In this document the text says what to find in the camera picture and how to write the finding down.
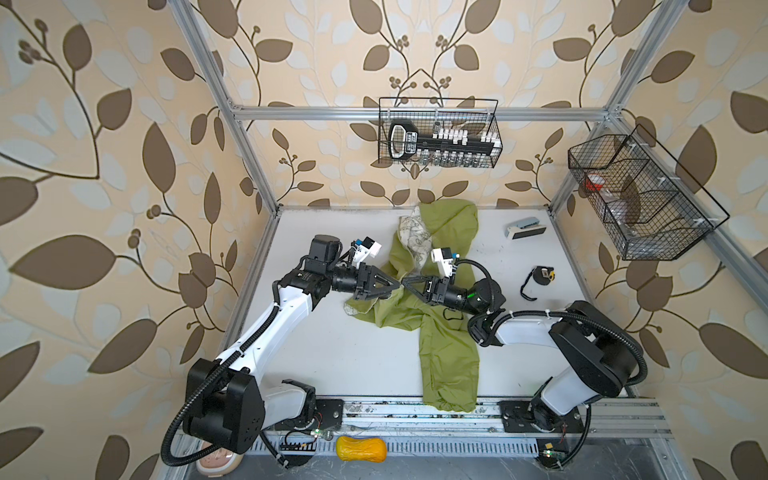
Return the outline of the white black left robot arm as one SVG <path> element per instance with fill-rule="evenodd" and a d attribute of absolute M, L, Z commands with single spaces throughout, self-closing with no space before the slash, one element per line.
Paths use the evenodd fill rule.
<path fill-rule="evenodd" d="M 255 322 L 213 360 L 195 362 L 185 402 L 166 431 L 160 458 L 169 467 L 194 463 L 219 449 L 246 453 L 264 429 L 283 421 L 315 418 L 312 386 L 285 380 L 264 389 L 266 369 L 292 331 L 331 292 L 356 300 L 389 297 L 400 286 L 368 263 L 381 249 L 371 238 L 348 251 L 331 235 L 317 235 L 297 265 L 271 286 L 272 301 Z"/>

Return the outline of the green zip-up hooded jacket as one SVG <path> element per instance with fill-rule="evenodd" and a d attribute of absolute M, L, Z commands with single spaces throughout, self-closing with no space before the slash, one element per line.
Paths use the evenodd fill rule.
<path fill-rule="evenodd" d="M 464 257 L 478 229 L 478 210 L 469 201 L 421 203 L 398 219 L 388 260 L 381 270 L 399 281 L 409 275 L 436 275 L 438 268 L 429 259 L 430 252 L 449 248 Z M 424 403 L 442 411 L 470 412 L 475 408 L 480 360 L 465 314 L 431 306 L 403 287 L 386 299 L 350 299 L 344 311 L 380 328 L 417 330 Z"/>

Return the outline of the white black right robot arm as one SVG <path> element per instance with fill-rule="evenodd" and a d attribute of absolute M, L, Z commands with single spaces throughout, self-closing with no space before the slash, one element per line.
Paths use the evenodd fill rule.
<path fill-rule="evenodd" d="M 574 301 L 562 311 L 509 311 L 494 280 L 465 289 L 444 277 L 411 275 L 403 286 L 426 304 L 469 314 L 468 333 L 480 347 L 528 344 L 559 351 L 567 367 L 518 416 L 539 431 L 559 428 L 579 407 L 616 398 L 648 375 L 640 343 L 589 302 Z"/>

